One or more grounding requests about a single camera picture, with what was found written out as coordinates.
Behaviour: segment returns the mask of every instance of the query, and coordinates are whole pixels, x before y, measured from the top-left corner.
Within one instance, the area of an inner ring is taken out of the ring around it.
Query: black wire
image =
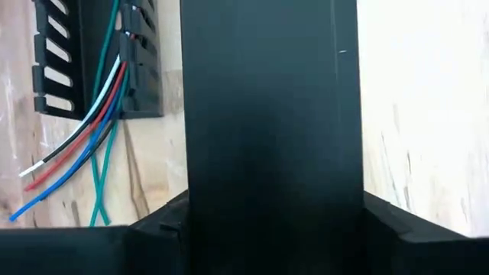
[[[112,89],[113,85],[114,85],[114,83],[111,83],[111,85],[109,87],[109,91],[110,91],[110,89]],[[105,94],[102,102],[100,102],[100,104],[97,106],[97,109],[93,112],[93,114],[90,115],[90,117],[86,121],[86,123],[84,125],[82,125],[82,127],[80,127],[80,129],[78,129],[78,131],[76,131],[73,136],[71,136],[69,139],[67,139],[65,142],[63,142],[63,144],[61,144],[56,150],[54,150],[51,154],[49,154],[47,157],[45,157],[43,159],[43,162],[47,163],[48,161],[52,160],[56,155],[58,155],[62,150],[64,150],[66,147],[68,147],[68,145],[70,145],[74,140],[76,140],[76,138],[88,127],[88,125],[92,124],[92,122],[95,120],[96,116],[100,113],[100,110],[102,110],[103,106],[107,102],[108,95],[110,95],[110,92],[107,92]]]

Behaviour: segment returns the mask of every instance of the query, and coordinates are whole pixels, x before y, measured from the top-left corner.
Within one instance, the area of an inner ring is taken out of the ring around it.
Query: black plastic mount
[[[81,120],[92,104],[93,86],[112,0],[33,0],[37,31],[34,36],[34,109],[46,115]],[[105,59],[103,86],[117,55],[128,62],[129,92],[121,118],[160,117],[161,78],[158,63],[157,12],[154,0],[120,0],[121,29],[114,30]],[[128,34],[135,34],[130,39]],[[48,41],[56,50],[48,49]],[[50,68],[69,79],[62,83],[46,74]],[[66,110],[50,105],[46,95],[71,103]]]

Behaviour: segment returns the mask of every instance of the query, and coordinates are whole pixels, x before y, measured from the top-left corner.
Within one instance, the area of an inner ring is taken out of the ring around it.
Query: wood grain
[[[358,1],[367,191],[489,235],[489,2]]]
[[[165,117],[119,128],[105,189],[114,225],[187,187],[180,3],[161,0],[158,12]],[[358,0],[358,30],[365,189],[464,235],[489,235],[489,2]],[[32,111],[34,32],[30,1],[0,2],[0,227],[86,226],[89,165],[7,220],[35,195],[17,173],[76,125]]]

